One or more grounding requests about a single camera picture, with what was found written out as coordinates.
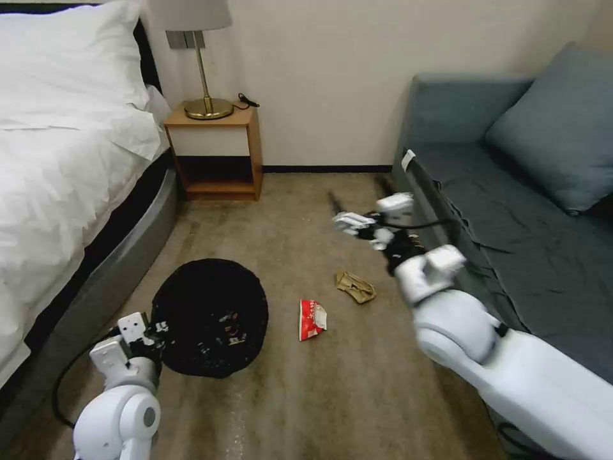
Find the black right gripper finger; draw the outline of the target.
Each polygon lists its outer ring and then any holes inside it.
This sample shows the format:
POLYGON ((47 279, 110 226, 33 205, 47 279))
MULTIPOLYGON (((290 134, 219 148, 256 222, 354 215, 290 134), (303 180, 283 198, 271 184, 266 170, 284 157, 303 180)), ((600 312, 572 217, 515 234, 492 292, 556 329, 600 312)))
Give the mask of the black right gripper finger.
POLYGON ((343 233, 351 236, 373 236, 377 221, 371 217, 346 211, 333 192, 328 192, 328 199, 333 210, 333 222, 343 233))
POLYGON ((397 192, 384 176, 377 176, 383 196, 377 200, 377 212, 387 226, 413 224, 414 197, 410 192, 397 192))

